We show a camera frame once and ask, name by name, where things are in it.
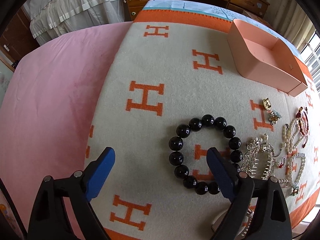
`drawer handle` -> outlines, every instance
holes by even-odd
[[[246,4],[249,4],[251,6],[254,6],[254,3],[250,2],[250,1],[244,1]]]

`jewelry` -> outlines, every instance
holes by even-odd
[[[286,158],[283,157],[281,162],[276,163],[276,166],[279,167],[279,169],[282,169],[285,166],[285,163],[286,163]]]
[[[267,180],[274,172],[275,153],[273,151],[273,146],[268,143],[268,135],[264,134],[262,138],[251,139],[246,142],[247,152],[243,157],[243,164],[241,166],[241,171],[246,172],[250,177],[255,178],[255,170],[258,166],[257,155],[259,152],[268,153],[268,161],[263,172],[261,179]]]
[[[272,126],[274,126],[280,118],[282,118],[281,114],[274,109],[269,113],[269,122]]]
[[[200,131],[203,127],[215,127],[217,130],[222,131],[223,135],[230,139],[229,147],[234,150],[230,155],[230,160],[233,162],[233,166],[237,169],[237,172],[240,172],[240,167],[237,164],[242,160],[242,152],[238,149],[241,146],[241,140],[236,135],[236,129],[232,125],[227,126],[227,121],[223,117],[213,118],[212,115],[206,114],[200,120],[199,118],[192,118],[189,122],[189,125],[180,124],[177,127],[176,133],[178,136],[172,137],[169,141],[169,147],[172,152],[169,156],[169,162],[177,166],[174,169],[174,174],[178,179],[183,179],[183,185],[185,188],[194,188],[195,192],[198,195],[204,195],[209,192],[212,195],[216,195],[220,192],[218,184],[213,181],[210,184],[207,184],[204,181],[197,182],[194,176],[189,176],[189,168],[186,165],[183,165],[183,154],[179,150],[183,147],[183,138],[187,138],[191,131]]]
[[[300,131],[300,133],[301,133],[302,136],[305,136],[305,137],[306,137],[306,141],[305,141],[305,143],[302,145],[302,148],[304,148],[304,147],[306,146],[307,141],[308,141],[308,132],[309,132],[309,121],[308,121],[308,116],[307,116],[307,114],[308,114],[308,109],[307,109],[307,108],[303,109],[303,107],[300,107],[300,108],[299,108],[299,111],[298,111],[297,114],[296,114],[296,118],[301,117],[301,112],[304,114],[305,119],[306,119],[306,121],[307,121],[307,128],[306,128],[305,131],[304,131],[303,128],[302,128],[301,122],[299,122],[299,127],[300,127],[299,131]]]
[[[295,127],[298,127],[298,131],[293,133],[293,130]],[[290,126],[286,123],[283,126],[283,139],[284,143],[282,144],[282,147],[280,149],[280,152],[282,151],[282,148],[285,147],[287,151],[287,155],[291,155],[293,149],[296,149],[298,145],[302,142],[304,136],[302,136],[296,143],[294,143],[295,137],[302,132],[306,134],[306,131],[304,130],[304,120],[301,117],[295,118],[292,120]]]
[[[266,99],[263,100],[263,106],[267,111],[270,111],[271,103],[270,103],[269,98],[266,98]]]
[[[297,176],[296,180],[293,181],[293,178],[292,178],[292,162],[293,162],[293,160],[295,158],[301,158],[302,161],[301,161],[301,167],[300,167],[298,176]],[[301,178],[305,163],[306,163],[306,156],[305,156],[304,153],[295,153],[294,155],[291,156],[291,158],[288,161],[289,172],[288,172],[287,177],[288,177],[290,186],[293,188],[293,192],[292,192],[291,196],[297,195],[298,192],[299,192],[298,184],[299,184],[299,181],[300,181],[300,178]]]

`metal screw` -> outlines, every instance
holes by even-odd
[[[75,171],[75,173],[73,174],[73,176],[75,176],[76,178],[81,177],[82,175],[82,171]]]
[[[50,181],[50,179],[51,179],[51,176],[45,176],[45,177],[43,178],[43,181],[44,181],[44,182],[48,182],[48,181]]]
[[[243,179],[245,179],[246,177],[248,177],[248,174],[246,174],[245,172],[241,171],[239,172],[239,176]]]
[[[277,179],[276,177],[274,177],[274,176],[271,176],[271,177],[270,177],[270,180],[271,180],[272,182],[274,182],[274,183],[278,182],[278,179]]]

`white curtain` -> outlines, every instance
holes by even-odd
[[[31,1],[30,6],[39,5]],[[68,32],[123,22],[124,10],[122,0],[51,0],[37,15],[31,13],[31,17],[31,33],[43,45]]]
[[[270,3],[264,20],[300,52],[315,32],[309,17],[295,0],[266,0]]]

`pearl necklace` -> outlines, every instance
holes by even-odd
[[[302,132],[300,131],[299,123],[301,123]],[[298,127],[298,131],[293,133],[293,130],[295,127]],[[299,133],[302,135],[302,137],[297,141],[296,144],[294,144],[293,140]],[[282,144],[280,152],[282,148],[285,147],[287,151],[287,155],[291,155],[293,149],[296,149],[298,145],[302,142],[303,138],[306,136],[306,133],[307,133],[307,129],[305,129],[305,123],[302,117],[293,119],[290,126],[288,124],[285,124],[283,126],[284,143]]]
[[[302,161],[301,161],[301,167],[300,167],[298,176],[297,176],[297,178],[296,178],[296,180],[294,182],[293,178],[292,178],[292,162],[293,162],[293,160],[295,158],[298,158],[298,157],[300,157],[302,159]],[[289,184],[293,188],[293,192],[292,192],[291,196],[297,195],[298,192],[299,192],[298,184],[299,184],[299,181],[300,181],[300,178],[301,178],[305,163],[306,163],[306,157],[305,157],[304,153],[295,153],[289,159],[289,163],[288,163],[289,172],[288,172],[287,176],[288,176]]]

